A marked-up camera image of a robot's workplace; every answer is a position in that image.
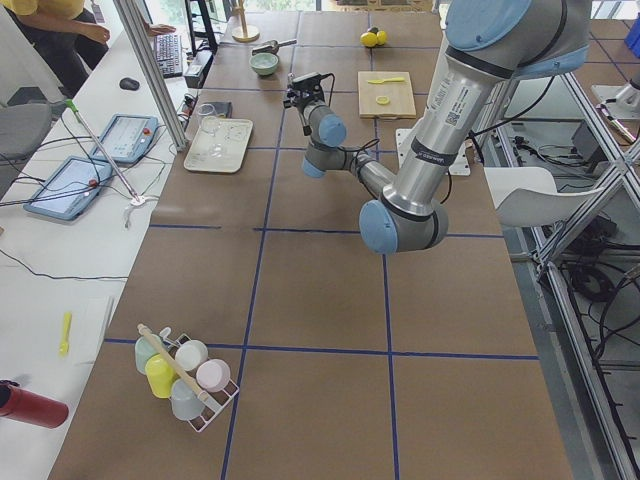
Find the yellow lemon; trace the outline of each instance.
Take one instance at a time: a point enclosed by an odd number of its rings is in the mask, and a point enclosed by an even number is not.
[[[365,32],[362,35],[360,35],[360,43],[363,44],[365,47],[375,47],[378,44],[378,37],[376,36],[375,33],[372,32]]]
[[[387,32],[385,32],[384,30],[380,30],[376,34],[376,44],[384,45],[385,43],[387,43]]]

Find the bowl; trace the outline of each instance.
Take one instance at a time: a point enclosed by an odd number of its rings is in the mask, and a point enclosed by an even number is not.
[[[276,71],[279,61],[277,55],[263,52],[253,55],[249,60],[249,65],[258,75],[265,76]]]

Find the red cylinder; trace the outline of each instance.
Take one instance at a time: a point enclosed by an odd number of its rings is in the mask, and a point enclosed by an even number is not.
[[[0,417],[55,428],[60,426],[68,416],[69,407],[62,402],[11,384],[0,384]]]

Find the black mouse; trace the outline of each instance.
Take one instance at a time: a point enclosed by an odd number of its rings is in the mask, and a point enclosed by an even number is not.
[[[120,88],[123,90],[137,90],[140,88],[140,82],[130,77],[124,77],[120,80]]]

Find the chair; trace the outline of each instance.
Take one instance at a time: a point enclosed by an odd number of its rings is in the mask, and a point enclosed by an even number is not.
[[[0,108],[0,160],[26,160],[51,129],[52,111],[46,103]]]
[[[537,227],[568,218],[604,188],[559,193],[551,172],[541,167],[486,167],[493,205],[502,225]]]

